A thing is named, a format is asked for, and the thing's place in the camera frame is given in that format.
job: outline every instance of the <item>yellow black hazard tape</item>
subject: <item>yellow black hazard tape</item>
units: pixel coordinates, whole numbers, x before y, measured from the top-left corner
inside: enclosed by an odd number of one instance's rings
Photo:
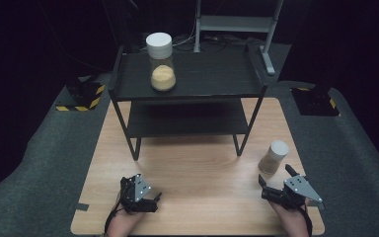
[[[100,101],[101,95],[103,94],[103,91],[104,91],[104,88],[105,88],[105,85],[101,85],[97,89],[97,92],[95,93],[95,97],[93,100],[91,99],[92,101],[89,104],[89,106],[61,106],[61,105],[58,105],[58,106],[56,106],[56,109],[58,111],[61,111],[61,112],[66,112],[66,111],[77,111],[77,112],[91,111],[97,106],[98,102]]]
[[[300,91],[310,91],[309,88],[297,88],[298,90]],[[337,108],[337,104],[335,103],[334,99],[330,99],[329,100],[329,103],[331,103],[331,106],[332,106],[332,109],[336,109]]]

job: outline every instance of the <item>metal frame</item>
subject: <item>metal frame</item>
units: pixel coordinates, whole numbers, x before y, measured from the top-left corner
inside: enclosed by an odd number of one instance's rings
[[[241,146],[239,146],[237,134],[233,134],[233,142],[235,143],[237,156],[241,156],[243,153],[243,150],[245,149],[245,145],[248,142],[249,135],[251,134],[251,130],[252,130],[252,127],[254,126],[255,119],[257,118],[258,111],[260,110],[260,106],[261,106],[261,103],[263,102],[263,98],[264,96],[259,97],[257,100],[257,104],[255,105],[251,120],[249,121],[248,130],[245,133]]]
[[[119,102],[113,101],[114,108],[119,119],[119,123],[121,124],[122,131],[124,131],[124,136],[125,136],[125,139],[127,140],[128,148],[130,148],[131,156],[133,157],[133,160],[136,161],[138,160],[138,156],[140,154],[141,137],[136,138],[136,144],[134,148],[131,142],[131,137],[128,134],[127,125],[125,124],[124,118],[122,117],[122,113],[121,113],[121,110],[119,109],[118,103]]]
[[[276,24],[278,23],[279,13],[281,11],[283,2],[284,2],[284,0],[278,0],[278,2],[276,3],[275,11],[274,11],[273,16],[270,20],[268,18],[246,18],[246,17],[231,17],[231,16],[226,17],[228,19],[233,19],[235,21],[245,22],[247,24],[249,22],[251,22],[252,20],[262,21],[262,22],[265,22],[266,24],[267,24],[267,22],[269,22],[269,25],[267,28],[262,28],[260,26],[255,28],[255,27],[248,27],[248,26],[242,26],[241,25],[241,26],[234,26],[231,29],[226,29],[226,30],[231,30],[234,32],[248,31],[248,32],[265,32],[265,33],[267,33],[265,45],[260,46],[260,49],[261,49],[261,56],[263,57],[265,67],[266,67],[266,72],[268,75],[274,75],[275,74],[275,70],[274,70],[272,62],[270,60],[268,51],[269,51],[270,43],[272,41],[273,33],[275,32]],[[200,32],[202,30],[201,0],[196,0],[196,15],[195,15],[195,17],[196,17],[196,20],[195,20],[195,45],[194,45],[193,51],[194,52],[200,52],[199,37],[200,37]],[[224,31],[224,29],[221,29],[219,27],[212,27],[211,30]]]

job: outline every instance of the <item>metal rack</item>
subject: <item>metal rack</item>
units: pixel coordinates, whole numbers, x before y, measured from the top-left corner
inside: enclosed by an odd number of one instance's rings
[[[241,156],[267,88],[259,63],[249,45],[243,52],[177,53],[177,85],[158,92],[149,82],[148,55],[123,54],[121,48],[109,93],[133,159],[138,160],[143,137],[179,135],[232,135]],[[249,122],[242,98],[258,98]],[[131,102],[127,123],[121,102]],[[238,134],[244,135],[241,144]]]
[[[196,0],[195,45],[193,51],[199,52],[199,35],[201,31],[267,33],[265,45],[261,45],[260,50],[267,74],[274,75],[275,70],[273,69],[268,50],[284,0],[277,1],[272,17],[235,17],[201,15],[201,0]]]

